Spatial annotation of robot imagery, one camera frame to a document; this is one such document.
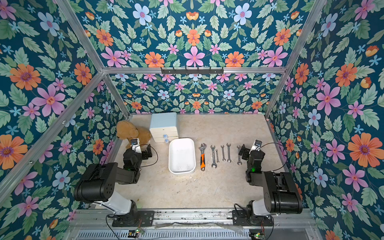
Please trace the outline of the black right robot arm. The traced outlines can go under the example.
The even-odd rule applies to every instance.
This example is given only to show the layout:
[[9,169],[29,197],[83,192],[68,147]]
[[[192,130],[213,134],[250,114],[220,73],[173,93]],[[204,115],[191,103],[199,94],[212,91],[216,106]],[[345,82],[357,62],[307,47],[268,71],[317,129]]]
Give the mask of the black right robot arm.
[[263,171],[262,162],[266,154],[261,148],[262,142],[255,141],[250,149],[242,145],[238,153],[240,160],[247,162],[246,182],[263,188],[263,198],[250,201],[245,208],[247,219],[273,214],[301,214],[303,200],[293,176],[289,172]]

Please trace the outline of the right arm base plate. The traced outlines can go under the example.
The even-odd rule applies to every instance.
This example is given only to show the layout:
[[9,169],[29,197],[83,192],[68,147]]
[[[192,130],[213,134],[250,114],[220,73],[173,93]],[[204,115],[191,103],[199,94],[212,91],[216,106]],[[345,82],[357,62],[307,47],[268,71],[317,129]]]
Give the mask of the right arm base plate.
[[256,216],[247,215],[244,210],[233,210],[232,211],[233,225],[242,227],[272,227],[272,217],[267,216]]

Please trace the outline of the orange handled adjustable wrench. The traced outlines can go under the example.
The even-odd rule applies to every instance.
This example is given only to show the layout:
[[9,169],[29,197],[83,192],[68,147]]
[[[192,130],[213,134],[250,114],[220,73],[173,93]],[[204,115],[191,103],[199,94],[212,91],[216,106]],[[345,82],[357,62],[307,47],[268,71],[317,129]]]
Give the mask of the orange handled adjustable wrench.
[[202,143],[199,147],[199,150],[201,151],[200,156],[200,169],[201,171],[205,171],[206,163],[205,163],[205,149],[207,148],[207,145],[205,143]]

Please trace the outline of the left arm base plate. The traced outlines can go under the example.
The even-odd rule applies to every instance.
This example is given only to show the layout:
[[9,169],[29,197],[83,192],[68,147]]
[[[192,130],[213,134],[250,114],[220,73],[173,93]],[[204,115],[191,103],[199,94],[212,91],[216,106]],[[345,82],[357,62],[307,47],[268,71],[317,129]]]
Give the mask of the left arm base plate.
[[113,217],[113,227],[151,227],[154,221],[154,211],[134,211],[126,215]]

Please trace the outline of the small silver open-end wrench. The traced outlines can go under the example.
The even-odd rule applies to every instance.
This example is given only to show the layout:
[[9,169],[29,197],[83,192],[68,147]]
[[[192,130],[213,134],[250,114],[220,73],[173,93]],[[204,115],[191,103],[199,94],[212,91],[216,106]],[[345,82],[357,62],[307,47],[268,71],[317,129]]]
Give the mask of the small silver open-end wrench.
[[224,145],[221,145],[221,150],[222,150],[222,161],[226,161],[226,158],[225,158],[225,146]]

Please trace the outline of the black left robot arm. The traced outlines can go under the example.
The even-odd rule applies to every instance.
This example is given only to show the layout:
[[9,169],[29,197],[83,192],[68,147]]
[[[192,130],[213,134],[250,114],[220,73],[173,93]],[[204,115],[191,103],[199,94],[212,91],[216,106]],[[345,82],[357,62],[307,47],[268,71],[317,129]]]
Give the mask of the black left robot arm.
[[150,144],[131,146],[123,154],[124,167],[118,163],[91,164],[77,183],[73,196],[76,201],[99,204],[117,216],[138,215],[137,205],[115,190],[115,184],[137,184],[141,175],[143,160],[153,156]]

